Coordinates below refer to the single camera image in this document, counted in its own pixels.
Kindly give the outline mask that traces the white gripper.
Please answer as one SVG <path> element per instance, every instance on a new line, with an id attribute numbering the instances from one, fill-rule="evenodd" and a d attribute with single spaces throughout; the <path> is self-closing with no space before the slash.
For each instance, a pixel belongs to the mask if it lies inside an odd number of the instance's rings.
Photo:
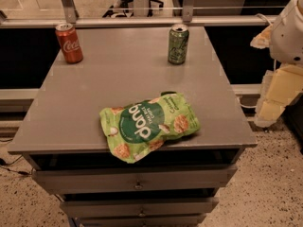
<path id="1" fill-rule="evenodd" d="M 268 128 L 303 90 L 303 66 L 295 65 L 303 63 L 303 0 L 291 0 L 250 45 L 257 49 L 270 45 L 271 57 L 283 62 L 275 72 L 267 71 L 261 84 L 254 123 Z"/>

